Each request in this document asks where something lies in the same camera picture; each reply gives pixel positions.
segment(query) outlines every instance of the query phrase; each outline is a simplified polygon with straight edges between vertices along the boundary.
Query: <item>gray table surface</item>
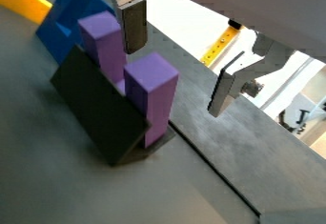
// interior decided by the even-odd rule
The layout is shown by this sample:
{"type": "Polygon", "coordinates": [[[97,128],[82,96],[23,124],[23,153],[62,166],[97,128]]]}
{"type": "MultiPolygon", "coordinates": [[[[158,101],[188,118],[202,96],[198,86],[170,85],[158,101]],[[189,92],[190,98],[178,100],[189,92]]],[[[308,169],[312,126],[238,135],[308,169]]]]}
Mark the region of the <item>gray table surface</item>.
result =
{"type": "Polygon", "coordinates": [[[38,26],[2,7],[0,24],[0,223],[258,223],[180,136],[147,160],[107,166],[50,83],[38,26]]]}
{"type": "MultiPolygon", "coordinates": [[[[30,34],[30,39],[35,39],[31,37],[34,30],[34,25],[31,29],[25,29],[30,34]]],[[[14,47],[15,38],[5,40],[13,43],[14,47]]],[[[33,47],[35,52],[30,54],[30,57],[26,55],[26,60],[39,60],[39,65],[31,68],[26,65],[21,72],[23,77],[26,77],[25,71],[31,69],[35,72],[47,72],[47,74],[39,74],[46,80],[55,70],[55,65],[42,66],[41,59],[51,60],[51,57],[42,47],[41,41],[35,42],[37,44],[33,42],[30,47],[23,49],[30,50],[33,47]],[[38,55],[42,51],[43,58],[37,57],[37,51],[38,55]]],[[[153,26],[150,26],[147,46],[130,55],[129,60],[135,60],[152,51],[158,51],[181,71],[172,120],[258,212],[270,213],[325,207],[326,163],[321,156],[274,123],[245,98],[236,101],[220,118],[212,117],[206,106],[217,75],[153,26]]],[[[3,57],[7,59],[17,55],[17,52],[13,51],[13,54],[3,57]]],[[[14,62],[10,64],[15,69],[11,67],[9,71],[18,72],[17,64],[14,62]]],[[[11,87],[6,87],[5,91],[14,94],[11,87]]],[[[49,92],[46,94],[50,98],[55,96],[49,92]]],[[[65,119],[66,115],[59,108],[53,108],[53,110],[58,110],[57,116],[61,115],[69,123],[70,120],[65,119]]],[[[51,115],[46,113],[43,116],[53,118],[54,113],[51,115]]]]}

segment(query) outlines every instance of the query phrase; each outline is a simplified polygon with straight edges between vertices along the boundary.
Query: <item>blue block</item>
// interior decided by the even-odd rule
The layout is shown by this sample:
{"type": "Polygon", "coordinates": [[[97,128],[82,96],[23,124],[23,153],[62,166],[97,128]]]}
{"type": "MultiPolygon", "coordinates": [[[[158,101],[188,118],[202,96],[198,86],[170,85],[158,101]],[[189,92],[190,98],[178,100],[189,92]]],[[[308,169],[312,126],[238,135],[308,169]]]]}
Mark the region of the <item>blue block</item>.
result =
{"type": "Polygon", "coordinates": [[[41,24],[37,35],[59,65],[65,62],[75,44],[83,48],[78,19],[114,9],[103,0],[57,0],[41,24]]]}

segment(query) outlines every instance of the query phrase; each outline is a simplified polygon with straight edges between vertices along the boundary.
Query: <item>yellow strip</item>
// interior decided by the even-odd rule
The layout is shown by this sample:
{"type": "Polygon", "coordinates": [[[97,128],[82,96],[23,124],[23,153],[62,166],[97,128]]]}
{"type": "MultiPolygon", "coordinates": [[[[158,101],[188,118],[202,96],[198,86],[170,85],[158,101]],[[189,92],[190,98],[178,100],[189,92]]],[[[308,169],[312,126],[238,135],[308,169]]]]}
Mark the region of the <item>yellow strip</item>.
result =
{"type": "Polygon", "coordinates": [[[0,5],[38,24],[42,23],[53,8],[53,4],[47,0],[0,0],[0,5]]]}
{"type": "Polygon", "coordinates": [[[213,47],[209,49],[206,54],[204,55],[201,61],[209,67],[214,60],[217,59],[218,55],[224,51],[225,47],[232,42],[233,38],[240,34],[240,30],[233,28],[232,26],[228,27],[224,34],[221,35],[220,39],[214,43],[213,47]]]}

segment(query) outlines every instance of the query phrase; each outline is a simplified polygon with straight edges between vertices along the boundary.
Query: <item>toy block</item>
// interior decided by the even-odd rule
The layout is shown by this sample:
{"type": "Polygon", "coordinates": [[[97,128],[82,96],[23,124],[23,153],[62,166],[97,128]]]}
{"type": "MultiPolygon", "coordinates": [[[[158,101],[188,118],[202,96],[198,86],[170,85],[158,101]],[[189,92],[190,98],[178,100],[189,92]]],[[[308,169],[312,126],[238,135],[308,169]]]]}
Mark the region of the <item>toy block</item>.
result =
{"type": "Polygon", "coordinates": [[[177,81],[178,70],[157,52],[125,66],[126,96],[152,123],[145,147],[168,130],[177,81]]]}
{"type": "Polygon", "coordinates": [[[41,24],[53,4],[47,0],[0,0],[0,5],[41,24]]]}
{"type": "Polygon", "coordinates": [[[141,147],[150,122],[81,47],[73,47],[51,82],[111,166],[147,158],[176,136],[169,129],[147,149],[141,147]]]}
{"type": "Polygon", "coordinates": [[[99,64],[107,78],[117,84],[123,80],[123,67],[127,63],[122,27],[117,17],[105,11],[78,22],[86,52],[99,64]]]}
{"type": "Polygon", "coordinates": [[[103,0],[57,0],[38,29],[38,37],[59,64],[75,44],[83,47],[78,20],[114,10],[103,0]]]}

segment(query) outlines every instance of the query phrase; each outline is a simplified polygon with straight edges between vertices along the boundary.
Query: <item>black stand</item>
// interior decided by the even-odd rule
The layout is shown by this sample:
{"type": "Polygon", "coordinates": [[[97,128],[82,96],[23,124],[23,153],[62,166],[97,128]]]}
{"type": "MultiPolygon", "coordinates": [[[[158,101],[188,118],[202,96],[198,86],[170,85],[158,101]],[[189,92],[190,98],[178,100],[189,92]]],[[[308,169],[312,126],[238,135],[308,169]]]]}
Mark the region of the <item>black stand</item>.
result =
{"type": "Polygon", "coordinates": [[[141,147],[150,122],[78,46],[51,82],[111,166],[145,159],[176,136],[169,128],[149,148],[141,147]]]}

